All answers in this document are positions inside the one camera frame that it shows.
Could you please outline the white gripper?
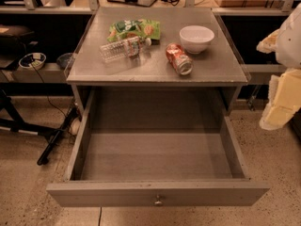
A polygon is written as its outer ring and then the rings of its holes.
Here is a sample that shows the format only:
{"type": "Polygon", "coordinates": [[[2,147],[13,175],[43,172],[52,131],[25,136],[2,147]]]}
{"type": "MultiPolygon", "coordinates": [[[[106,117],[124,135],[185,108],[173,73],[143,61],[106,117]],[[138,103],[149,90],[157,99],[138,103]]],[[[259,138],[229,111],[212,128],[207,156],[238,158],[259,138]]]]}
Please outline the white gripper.
{"type": "Polygon", "coordinates": [[[282,128],[301,108],[301,4],[275,30],[260,41],[259,52],[276,51],[276,60],[288,69],[269,81],[268,103],[262,112],[260,127],[264,130],[282,128]]]}

